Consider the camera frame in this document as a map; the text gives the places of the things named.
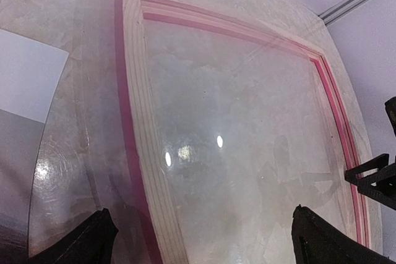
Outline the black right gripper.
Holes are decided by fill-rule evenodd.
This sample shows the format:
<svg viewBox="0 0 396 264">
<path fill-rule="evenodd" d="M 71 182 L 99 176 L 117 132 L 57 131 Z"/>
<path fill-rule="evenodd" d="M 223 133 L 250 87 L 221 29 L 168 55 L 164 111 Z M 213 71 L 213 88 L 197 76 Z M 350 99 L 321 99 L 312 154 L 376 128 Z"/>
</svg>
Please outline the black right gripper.
<svg viewBox="0 0 396 264">
<path fill-rule="evenodd" d="M 396 135 L 396 97 L 387 100 L 384 105 Z M 346 170 L 345 180 L 357 186 L 360 194 L 395 210 L 395 162 L 389 163 L 388 153 Z"/>
</svg>

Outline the pink wooden picture frame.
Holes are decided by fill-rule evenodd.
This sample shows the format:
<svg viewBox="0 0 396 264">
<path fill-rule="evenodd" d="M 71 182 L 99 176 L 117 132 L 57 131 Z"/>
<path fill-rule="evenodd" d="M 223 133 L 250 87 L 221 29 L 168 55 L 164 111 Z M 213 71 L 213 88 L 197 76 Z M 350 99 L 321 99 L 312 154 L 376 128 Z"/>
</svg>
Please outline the pink wooden picture frame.
<svg viewBox="0 0 396 264">
<path fill-rule="evenodd" d="M 372 246 L 325 51 L 203 0 L 115 0 L 119 99 L 156 263 L 293 263 L 298 205 Z"/>
</svg>

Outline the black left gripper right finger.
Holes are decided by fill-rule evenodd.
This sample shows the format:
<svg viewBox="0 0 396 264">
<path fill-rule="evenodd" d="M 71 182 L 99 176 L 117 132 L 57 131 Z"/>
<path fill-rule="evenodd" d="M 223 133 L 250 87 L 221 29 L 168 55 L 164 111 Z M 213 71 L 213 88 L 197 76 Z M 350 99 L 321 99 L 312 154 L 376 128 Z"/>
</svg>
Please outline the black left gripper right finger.
<svg viewBox="0 0 396 264">
<path fill-rule="evenodd" d="M 393 263 L 301 205 L 293 212 L 291 237 L 296 263 Z"/>
</svg>

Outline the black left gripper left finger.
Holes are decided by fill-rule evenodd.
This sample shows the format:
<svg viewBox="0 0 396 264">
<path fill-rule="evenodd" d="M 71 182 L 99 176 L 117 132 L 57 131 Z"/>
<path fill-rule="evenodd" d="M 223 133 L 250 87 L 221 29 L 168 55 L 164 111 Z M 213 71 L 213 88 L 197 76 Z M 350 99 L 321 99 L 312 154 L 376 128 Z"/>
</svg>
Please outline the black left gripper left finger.
<svg viewBox="0 0 396 264">
<path fill-rule="evenodd" d="M 110 263 L 118 233 L 109 209 L 94 212 L 69 234 L 28 263 Z"/>
</svg>

